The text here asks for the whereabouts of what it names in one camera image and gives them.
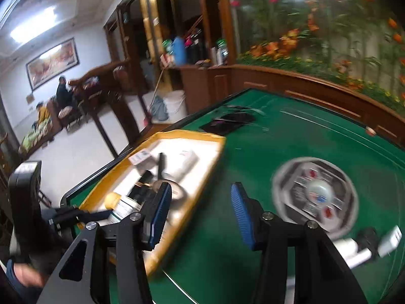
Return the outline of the person's left hand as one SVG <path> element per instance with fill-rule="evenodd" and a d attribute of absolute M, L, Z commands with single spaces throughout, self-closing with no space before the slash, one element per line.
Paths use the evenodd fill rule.
<path fill-rule="evenodd" d="M 25 287 L 43 288 L 47 278 L 30 265 L 16 263 L 13 267 L 17 280 Z"/>

